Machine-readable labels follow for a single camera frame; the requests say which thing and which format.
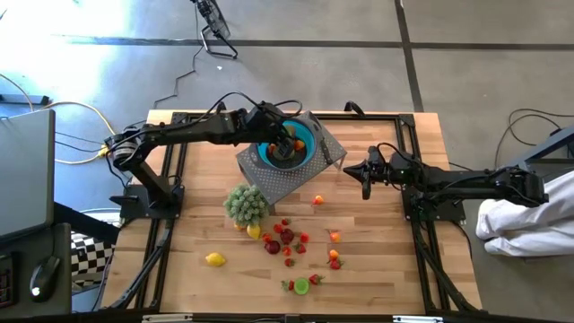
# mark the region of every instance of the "lemon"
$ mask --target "lemon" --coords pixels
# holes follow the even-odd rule
[[[222,266],[225,264],[225,258],[222,256],[222,254],[217,252],[210,253],[207,255],[207,257],[205,257],[205,260],[209,266]]]
[[[259,234],[261,234],[261,228],[259,224],[250,224],[248,226],[248,236],[257,240],[259,239]]]

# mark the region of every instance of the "wooden table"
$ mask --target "wooden table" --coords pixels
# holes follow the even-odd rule
[[[172,112],[152,110],[148,122],[169,123]],[[414,118],[423,161],[448,169],[438,115],[415,113]],[[365,159],[369,145],[381,141],[396,144],[395,127],[390,122],[345,120],[324,124],[348,152],[344,166]],[[291,193],[277,204],[276,216],[262,223],[263,231],[272,231],[273,224],[287,217],[292,219],[290,228],[309,234],[307,253],[294,254],[297,264],[288,268],[283,264],[283,255],[267,254],[261,240],[234,230],[225,215],[222,203],[230,189],[246,182],[235,160],[235,154],[245,147],[208,143],[187,147],[183,176],[186,195],[171,242],[162,312],[424,312],[411,227],[403,219],[397,191],[377,184],[370,200],[363,201],[360,183],[331,167]],[[157,173],[161,172],[164,149],[156,148],[147,159]],[[383,150],[383,154],[390,156],[390,149]],[[323,196],[323,205],[311,206],[316,195]],[[120,232],[103,306],[119,297],[141,267],[149,226],[150,221],[137,220]],[[452,223],[436,226],[445,271],[463,295],[481,308],[465,237]],[[342,242],[330,243],[326,230],[340,230]],[[337,249],[345,261],[339,271],[330,270],[326,264],[330,249]],[[204,257],[211,252],[222,253],[227,259],[225,266],[209,267]],[[312,286],[305,296],[281,288],[282,280],[313,274],[326,279],[323,285]],[[152,272],[148,300],[154,282]],[[430,285],[438,304],[434,275],[430,275]]]

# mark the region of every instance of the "green lime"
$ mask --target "green lime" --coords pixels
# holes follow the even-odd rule
[[[309,281],[306,278],[298,278],[294,290],[299,295],[305,295],[309,291]]]

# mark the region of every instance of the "gray floor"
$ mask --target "gray floor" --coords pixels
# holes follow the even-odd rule
[[[145,118],[155,100],[172,92],[174,78],[191,68],[196,47],[70,45],[49,36],[194,39],[194,11],[188,0],[70,0],[38,3],[35,10],[22,3],[13,2],[0,21],[0,39],[11,45],[0,51],[0,71],[28,92],[96,106],[117,131]],[[574,3],[568,0],[403,4],[412,41],[574,42]],[[401,39],[392,0],[221,0],[221,6],[234,39]],[[341,109],[354,100],[365,110],[413,111],[400,48],[238,50],[238,61],[200,54],[197,74],[182,80],[180,96],[159,109],[204,109],[225,92],[239,90],[260,100],[299,99],[307,109]],[[439,113],[452,162],[492,167],[496,143],[513,109],[574,111],[572,51],[416,49],[413,57],[424,109]],[[0,82],[0,92],[16,90]],[[228,106],[245,102],[230,100]],[[25,111],[0,107],[2,115]],[[572,120],[557,122],[567,126]],[[91,111],[75,106],[57,108],[57,129],[95,140],[109,135]],[[543,120],[517,126],[519,135],[531,142],[544,140],[551,131]],[[500,159],[507,161],[525,150],[508,139]],[[72,160],[90,155],[58,147],[57,156]],[[108,197],[121,192],[102,160],[84,166],[58,164],[56,170],[56,200],[76,209],[113,207]],[[473,234],[477,207],[477,202],[465,203],[484,308],[497,314],[574,320],[574,258],[525,261],[485,254]]]

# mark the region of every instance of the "computer mouse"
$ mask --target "computer mouse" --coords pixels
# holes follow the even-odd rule
[[[38,263],[30,278],[30,297],[33,301],[47,301],[56,287],[56,272],[60,259],[54,256]]]

